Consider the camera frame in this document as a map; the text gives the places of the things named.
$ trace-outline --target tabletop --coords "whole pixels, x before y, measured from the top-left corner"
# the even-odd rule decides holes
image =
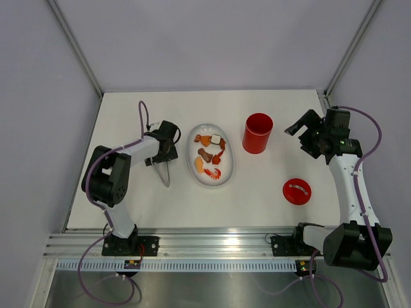
[[[153,167],[144,163],[130,171],[125,201],[138,227],[293,227],[300,222],[339,225],[337,190],[324,157],[315,160],[300,150],[297,135],[284,133],[308,109],[323,115],[315,90],[106,93],[82,177],[95,147],[114,148],[140,136],[140,100],[147,104],[151,123],[171,121],[179,126],[182,137],[176,144],[179,158],[169,163],[169,188]],[[268,114],[274,128],[266,150],[253,155],[243,149],[241,140],[246,119],[256,112]],[[204,187],[189,172],[187,136],[201,123],[219,126],[230,140],[235,169],[224,186]],[[312,195],[307,204],[293,205],[283,196],[283,185],[291,178],[309,183]],[[79,184],[67,228],[103,228],[105,224],[103,213],[87,201]]]

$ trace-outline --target white food piece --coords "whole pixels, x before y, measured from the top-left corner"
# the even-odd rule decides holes
[[[211,143],[212,144],[220,144],[221,136],[220,135],[212,135],[211,136]]]

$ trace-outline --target gray floor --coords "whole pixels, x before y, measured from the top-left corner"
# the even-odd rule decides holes
[[[352,269],[332,268],[319,262],[319,273],[332,278],[342,289],[344,307],[388,307],[381,284]],[[92,294],[120,302],[130,294],[128,282],[106,280],[92,285],[109,273],[82,274]],[[292,273],[138,273],[133,279],[140,287],[131,304],[123,307],[239,308],[239,307],[321,307],[309,280],[298,282],[285,293],[271,296],[295,280]],[[323,302],[330,307],[340,303],[333,286],[316,282]],[[75,271],[57,271],[46,307],[106,307],[85,295]]]

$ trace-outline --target oval plate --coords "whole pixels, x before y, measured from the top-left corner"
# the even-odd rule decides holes
[[[211,162],[207,163],[203,160],[203,168],[208,169],[211,172],[214,172],[215,168],[218,168],[221,171],[221,177],[218,180],[212,179],[210,176],[206,175],[205,173],[198,173],[194,161],[200,155],[198,154],[198,150],[200,148],[204,148],[205,151],[209,154],[219,154],[221,152],[221,147],[217,144],[210,144],[208,147],[205,147],[201,141],[194,142],[195,136],[199,134],[201,136],[211,136],[211,135],[220,135],[226,141],[225,144],[225,151],[223,155],[220,157],[221,162],[218,165],[213,165]],[[232,154],[232,149],[230,145],[230,141],[227,135],[223,132],[221,128],[214,124],[200,124],[194,127],[190,133],[188,134],[187,144],[186,144],[186,157],[188,163],[188,169],[190,170],[191,174],[197,180],[198,183],[208,186],[208,187],[218,187],[227,183],[233,172],[234,172],[234,157]]]

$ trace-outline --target red lid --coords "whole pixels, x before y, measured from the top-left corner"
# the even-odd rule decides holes
[[[311,198],[311,187],[300,178],[292,178],[284,184],[283,194],[292,204],[303,205]]]

